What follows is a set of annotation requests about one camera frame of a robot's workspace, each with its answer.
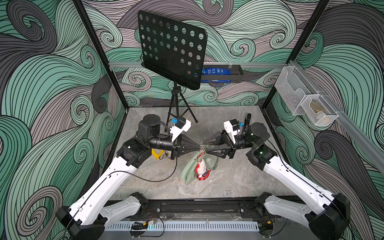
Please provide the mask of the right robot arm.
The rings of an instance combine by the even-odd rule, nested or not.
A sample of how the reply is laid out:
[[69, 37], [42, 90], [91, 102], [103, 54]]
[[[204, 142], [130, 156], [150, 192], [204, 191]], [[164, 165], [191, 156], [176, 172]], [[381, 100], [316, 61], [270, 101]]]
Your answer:
[[233, 158], [236, 150], [248, 149], [250, 163], [273, 176], [303, 203], [281, 199], [264, 192], [255, 201], [256, 210], [281, 216], [309, 228], [320, 240], [338, 240], [351, 221], [350, 200], [339, 193], [325, 190], [296, 171], [265, 143], [270, 134], [262, 123], [224, 122], [224, 130], [204, 140], [211, 146], [207, 152], [219, 158]]

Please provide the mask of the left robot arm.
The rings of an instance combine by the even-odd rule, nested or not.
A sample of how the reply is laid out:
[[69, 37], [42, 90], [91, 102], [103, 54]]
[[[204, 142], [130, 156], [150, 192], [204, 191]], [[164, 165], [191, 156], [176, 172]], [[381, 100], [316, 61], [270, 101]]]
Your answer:
[[171, 120], [172, 127], [154, 114], [143, 117], [136, 134], [126, 141], [107, 170], [91, 188], [71, 206], [63, 206], [56, 217], [74, 240], [97, 240], [109, 226], [120, 220], [146, 215], [148, 199], [135, 192], [127, 199], [107, 206], [119, 186], [152, 155], [152, 150], [170, 152], [172, 159], [197, 151], [200, 145], [185, 136], [191, 122], [184, 117]]

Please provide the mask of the green fabric bag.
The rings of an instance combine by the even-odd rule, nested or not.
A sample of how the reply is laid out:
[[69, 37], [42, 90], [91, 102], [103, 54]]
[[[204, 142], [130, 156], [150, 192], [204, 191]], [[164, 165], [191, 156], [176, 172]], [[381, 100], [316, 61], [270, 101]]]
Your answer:
[[213, 155], [209, 155], [206, 153], [206, 146], [200, 145], [200, 150], [198, 152], [195, 152], [193, 157], [190, 159], [190, 161], [187, 163], [187, 165], [184, 167], [182, 173], [181, 173], [181, 180], [184, 181], [187, 185], [189, 185], [191, 182], [198, 180], [197, 174], [195, 172], [195, 167], [197, 165], [197, 157], [204, 153], [204, 160], [206, 162], [206, 165], [208, 169], [211, 171], [215, 171], [219, 165], [219, 158], [215, 157]]

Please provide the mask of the red white plush keychain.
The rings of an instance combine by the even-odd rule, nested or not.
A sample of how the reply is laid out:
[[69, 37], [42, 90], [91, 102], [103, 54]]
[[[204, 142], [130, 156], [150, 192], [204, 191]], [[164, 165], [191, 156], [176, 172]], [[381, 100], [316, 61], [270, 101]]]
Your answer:
[[204, 153], [200, 154], [197, 157], [197, 165], [195, 167], [195, 172], [197, 174], [197, 179], [199, 181], [204, 181], [210, 176], [210, 170], [208, 169], [206, 162], [204, 160]]

